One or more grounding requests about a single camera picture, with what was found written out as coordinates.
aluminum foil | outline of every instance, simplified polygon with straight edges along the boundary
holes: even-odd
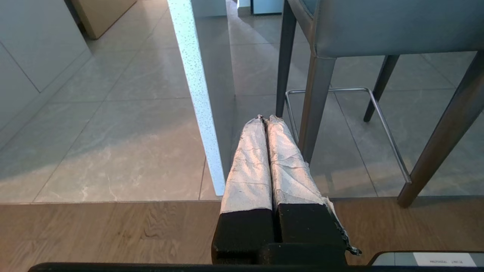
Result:
[[[262,116],[245,124],[228,174],[220,213],[272,210],[267,138]]]
[[[281,118],[271,115],[267,125],[270,153],[273,201],[280,203],[325,205],[334,223],[346,242],[347,250],[354,255],[361,251],[351,246],[348,233],[341,225],[333,203],[319,192],[309,172],[309,165],[303,160],[289,128]]]

label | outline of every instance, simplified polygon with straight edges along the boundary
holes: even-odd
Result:
[[[476,267],[469,253],[414,252],[419,266],[467,266]]]

stool leg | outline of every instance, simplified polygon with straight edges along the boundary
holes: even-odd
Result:
[[[373,96],[377,101],[380,100],[381,94],[385,90],[387,86],[388,80],[392,75],[393,69],[395,68],[396,62],[400,55],[388,55],[385,56],[383,60],[383,64],[381,65],[380,74],[378,75],[377,82],[375,83],[375,87],[373,88]],[[373,103],[368,102],[368,107],[366,108],[366,113],[364,114],[363,121],[370,122],[371,116],[375,111],[375,107]]]
[[[287,0],[284,0],[282,13],[281,46],[279,48],[279,69],[277,71],[277,96],[275,115],[282,117],[284,112],[284,99],[286,95],[289,67],[291,66],[292,45],[296,31],[296,17]]]
[[[309,62],[301,131],[299,132],[299,149],[302,158],[307,163],[311,163],[313,156],[335,61],[336,59],[319,59],[311,55]]]
[[[406,208],[427,185],[484,108],[484,51],[477,52],[410,174],[398,204]]]

white cabinet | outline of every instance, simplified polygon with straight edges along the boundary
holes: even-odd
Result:
[[[0,42],[39,91],[87,48],[63,0],[0,0]]]
[[[29,79],[0,45],[0,130],[39,95]]]

metal footrest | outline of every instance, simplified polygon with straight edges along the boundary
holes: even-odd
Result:
[[[286,105],[287,105],[287,111],[289,113],[289,124],[291,126],[292,133],[294,135],[294,140],[296,141],[296,144],[299,142],[299,133],[296,129],[296,123],[294,121],[294,115],[292,114],[292,108],[291,108],[291,102],[289,101],[289,96],[293,93],[305,93],[306,90],[290,90],[286,91]],[[329,92],[333,93],[338,93],[338,92],[366,92],[370,96],[370,100],[375,106],[375,110],[378,113],[378,117],[380,117],[381,124],[383,125],[383,128],[385,129],[385,132],[388,137],[388,141],[390,142],[390,146],[392,147],[392,151],[395,155],[395,158],[397,160],[398,166],[400,167],[400,170],[402,171],[403,178],[405,179],[405,183],[411,183],[410,180],[410,175],[408,173],[407,168],[405,167],[405,163],[403,162],[402,155],[400,155],[400,151],[398,150],[397,145],[395,144],[395,139],[393,138],[393,135],[388,127],[388,124],[385,120],[385,117],[383,116],[383,113],[381,112],[380,106],[373,96],[373,92],[367,88],[337,88],[337,89],[329,89]]]

